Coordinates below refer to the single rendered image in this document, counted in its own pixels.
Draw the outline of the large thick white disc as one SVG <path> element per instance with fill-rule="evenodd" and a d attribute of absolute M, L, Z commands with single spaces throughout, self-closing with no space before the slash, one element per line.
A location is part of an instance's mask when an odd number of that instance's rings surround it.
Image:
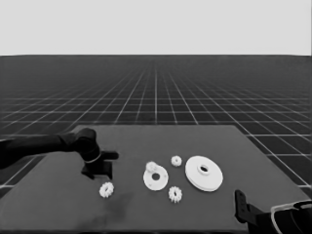
<path fill-rule="evenodd" d="M 223 183 L 220 167 L 205 156 L 190 157 L 185 163 L 185 175 L 193 186 L 205 192 L 217 191 Z"/>

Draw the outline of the round white carrier with pins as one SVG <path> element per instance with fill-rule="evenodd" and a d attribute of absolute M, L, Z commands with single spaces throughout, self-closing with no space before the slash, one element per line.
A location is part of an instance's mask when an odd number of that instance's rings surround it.
<path fill-rule="evenodd" d="M 157 164 L 157 170 L 154 173 L 150 173 L 146 170 L 143 173 L 143 182 L 145 186 L 152 191 L 159 191 L 166 187 L 169 181 L 169 175 L 167 170 Z"/>

